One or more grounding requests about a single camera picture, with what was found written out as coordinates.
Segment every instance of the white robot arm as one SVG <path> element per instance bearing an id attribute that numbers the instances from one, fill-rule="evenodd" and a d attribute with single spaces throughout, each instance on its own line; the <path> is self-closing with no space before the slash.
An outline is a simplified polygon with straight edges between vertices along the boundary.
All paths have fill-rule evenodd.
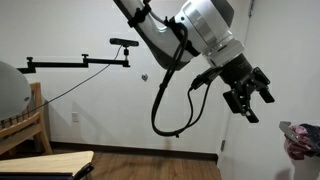
<path id="1" fill-rule="evenodd" d="M 188 0 L 177 15 L 165 20 L 164 24 L 167 27 L 163 29 L 154 23 L 150 0 L 143 2 L 114 0 L 114 2 L 129 20 L 130 27 L 136 29 L 155 59 L 165 69 L 176 60 L 173 58 L 175 49 L 181 43 L 183 36 L 178 25 L 183 24 L 188 31 L 188 42 L 175 70 L 180 70 L 199 54 L 202 54 L 211 66 L 194 80 L 193 89 L 212 81 L 219 75 L 231 87 L 231 91 L 224 93 L 223 96 L 232 112 L 241 113 L 251 123 L 259 121 L 250 108 L 250 95 L 253 91 L 260 92 L 266 103 L 274 102 L 267 86 L 270 81 L 259 68 L 251 67 L 242 54 L 243 45 L 229 31 L 234 11 L 226 0 Z M 176 133 L 166 134 L 160 131 L 157 133 L 171 136 L 183 130 Z"/>
<path id="2" fill-rule="evenodd" d="M 114 0 L 129 19 L 158 63 L 165 69 L 172 61 L 179 45 L 179 28 L 182 23 L 188 29 L 186 51 L 176 70 L 183 68 L 193 57 L 202 53 L 212 67 L 222 67 L 237 57 L 244 47 L 229 31 L 234 11 L 225 0 L 189 0 L 180 12 L 169 20 L 173 27 L 158 28 L 149 14 L 151 7 L 141 0 Z"/>

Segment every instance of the wooden table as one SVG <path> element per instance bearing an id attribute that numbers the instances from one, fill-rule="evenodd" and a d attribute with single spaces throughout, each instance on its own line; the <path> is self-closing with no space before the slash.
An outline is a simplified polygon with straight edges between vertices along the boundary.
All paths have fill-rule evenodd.
<path id="1" fill-rule="evenodd" d="M 90 163 L 92 151 L 0 161 L 0 172 L 72 173 Z"/>

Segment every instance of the wooden floor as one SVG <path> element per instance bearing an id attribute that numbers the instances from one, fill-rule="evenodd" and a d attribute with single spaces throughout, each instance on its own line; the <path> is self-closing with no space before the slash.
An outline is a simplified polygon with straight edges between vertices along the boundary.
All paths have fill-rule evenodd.
<path id="1" fill-rule="evenodd" d="M 97 180 L 221 180 L 214 162 L 95 153 Z"/>

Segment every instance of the black cable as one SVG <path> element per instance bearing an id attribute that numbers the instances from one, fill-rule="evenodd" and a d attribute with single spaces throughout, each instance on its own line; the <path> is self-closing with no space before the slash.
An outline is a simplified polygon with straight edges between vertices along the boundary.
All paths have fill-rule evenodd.
<path id="1" fill-rule="evenodd" d="M 209 92 L 210 86 L 211 86 L 211 82 L 208 83 L 208 86 L 207 86 L 207 89 L 206 89 L 206 92 L 205 92 L 205 95 L 204 95 L 204 98 L 203 98 L 201 110 L 200 110 L 200 113 L 199 113 L 198 117 L 196 118 L 196 120 L 193 121 L 193 123 L 188 124 L 187 128 L 190 128 L 191 126 L 195 125 L 200 120 L 200 118 L 202 116 L 202 113 L 203 113 L 203 110 L 204 110 L 204 107 L 206 106 L 206 101 L 207 101 L 207 97 L 208 97 L 208 92 Z M 191 99 L 189 100 L 189 103 L 190 103 L 190 108 L 193 109 L 193 105 L 192 105 Z"/>
<path id="2" fill-rule="evenodd" d="M 173 62 L 170 64 L 164 78 L 163 78 L 163 81 L 162 83 L 160 84 L 160 89 L 158 91 L 158 94 L 156 96 L 156 99 L 155 99 L 155 102 L 153 104 L 153 107 L 152 107 L 152 113 L 151 113 L 151 123 L 152 123 L 152 128 L 153 130 L 158 134 L 158 135 L 161 135 L 161 136 L 176 136 L 178 137 L 179 134 L 181 132 L 183 132 L 185 129 L 186 129 L 186 126 L 183 127 L 183 128 L 180 128 L 178 130 L 175 130 L 175 131 L 171 131 L 171 132 L 164 132 L 164 131 L 161 131 L 159 130 L 156 126 L 155 126 L 155 117 L 156 117 L 156 113 L 157 113 L 157 110 L 159 108 L 159 105 L 161 103 L 161 99 L 162 99 L 162 96 L 170 82 L 170 79 L 172 78 L 174 72 L 175 72 L 175 69 L 178 65 L 178 63 L 180 62 L 182 56 L 183 56 L 183 53 L 184 53 L 184 50 L 186 48 L 186 45 L 187 45 L 187 40 L 188 40 L 188 30 L 187 28 L 183 25 L 183 24 L 178 24 L 179 26 L 181 26 L 182 30 L 183 30 L 183 39 L 180 41 L 180 44 L 179 46 L 177 47 L 176 51 L 175 51 L 175 54 L 173 56 Z"/>
<path id="3" fill-rule="evenodd" d="M 118 51 L 117 51 L 117 54 L 116 54 L 116 57 L 115 57 L 113 60 L 116 60 L 116 59 L 117 59 L 121 48 L 122 48 L 122 46 L 119 47 L 119 49 L 118 49 Z M 34 108 L 33 110 L 31 110 L 31 111 L 29 111 L 29 112 L 27 112 L 27 113 L 25 113 L 25 114 L 22 114 L 22 115 L 16 117 L 15 119 L 18 119 L 18 118 L 20 118 L 20 117 L 23 117 L 23 116 L 25 116 L 25 115 L 28 115 L 28 114 L 30 114 L 31 112 L 34 112 L 34 111 L 36 111 L 37 109 L 40 109 L 40 108 L 42 108 L 43 106 L 46 106 L 46 105 L 48 105 L 49 103 L 51 103 L 51 102 L 53 102 L 53 101 L 61 98 L 62 96 L 70 93 L 71 91 L 75 90 L 76 88 L 78 88 L 78 87 L 81 86 L 82 84 L 86 83 L 86 82 L 89 81 L 90 79 L 92 79 L 92 78 L 96 77 L 98 74 L 102 73 L 102 72 L 103 72 L 104 70 L 106 70 L 110 65 L 111 65 L 111 64 L 107 65 L 106 67 L 104 67 L 103 69 L 101 69 L 100 71 L 98 71 L 97 73 L 95 73 L 94 75 L 90 76 L 89 78 L 85 79 L 85 80 L 82 81 L 81 83 L 77 84 L 77 85 L 74 86 L 73 88 L 69 89 L 69 90 L 66 91 L 65 93 L 63 93 L 63 94 L 61 94 L 61 95 L 59 95 L 59 96 L 51 99 L 50 101 L 47 101 L 47 102 L 43 103 L 42 105 Z"/>

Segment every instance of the black metal rod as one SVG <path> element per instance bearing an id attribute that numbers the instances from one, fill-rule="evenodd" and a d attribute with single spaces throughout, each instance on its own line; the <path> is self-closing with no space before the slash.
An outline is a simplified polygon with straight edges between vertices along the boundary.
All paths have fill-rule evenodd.
<path id="1" fill-rule="evenodd" d="M 86 68 L 89 66 L 87 63 L 59 63 L 59 62 L 29 62 L 28 65 L 31 67 L 40 67 L 40 68 Z"/>
<path id="2" fill-rule="evenodd" d="M 32 57 L 27 57 L 28 67 L 18 68 L 22 74 L 36 73 L 36 68 L 88 68 L 89 63 L 92 64 L 113 64 L 130 67 L 128 60 L 109 60 L 109 59 L 94 59 L 87 58 L 89 55 L 83 54 L 83 63 L 68 63 L 68 62 L 33 62 Z"/>
<path id="3" fill-rule="evenodd" d="M 114 65 L 124 65 L 126 61 L 122 60 L 109 60 L 109 59 L 92 59 L 92 58 L 85 58 L 83 60 L 87 60 L 88 63 L 92 64 L 114 64 Z"/>

